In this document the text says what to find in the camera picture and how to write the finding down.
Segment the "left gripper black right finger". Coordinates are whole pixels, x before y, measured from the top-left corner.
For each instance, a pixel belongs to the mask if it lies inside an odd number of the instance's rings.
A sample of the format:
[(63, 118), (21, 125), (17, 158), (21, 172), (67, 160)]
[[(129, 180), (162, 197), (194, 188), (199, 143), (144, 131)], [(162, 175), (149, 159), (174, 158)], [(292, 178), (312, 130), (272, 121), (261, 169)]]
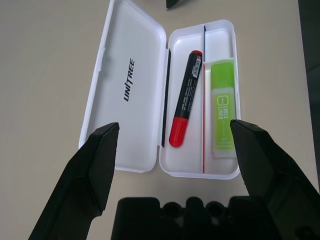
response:
[(230, 122), (238, 166), (251, 197), (264, 201), (284, 240), (320, 238), (320, 194), (294, 159), (259, 126)]

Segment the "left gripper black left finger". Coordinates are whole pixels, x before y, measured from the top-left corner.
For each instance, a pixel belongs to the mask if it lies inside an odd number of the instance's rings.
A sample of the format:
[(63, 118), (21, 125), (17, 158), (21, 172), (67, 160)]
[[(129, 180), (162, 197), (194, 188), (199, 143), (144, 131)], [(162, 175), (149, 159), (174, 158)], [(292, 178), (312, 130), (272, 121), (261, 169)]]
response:
[(97, 128), (65, 166), (29, 239), (85, 240), (106, 209), (120, 126)]

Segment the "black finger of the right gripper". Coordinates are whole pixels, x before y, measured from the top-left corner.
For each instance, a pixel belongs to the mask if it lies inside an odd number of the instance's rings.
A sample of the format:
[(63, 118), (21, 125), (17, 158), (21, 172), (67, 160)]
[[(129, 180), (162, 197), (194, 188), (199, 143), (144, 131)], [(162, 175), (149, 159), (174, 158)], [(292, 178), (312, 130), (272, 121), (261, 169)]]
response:
[(165, 6), (167, 9), (173, 9), (176, 7), (180, 7), (188, 2), (189, 2), (188, 0), (166, 0)]

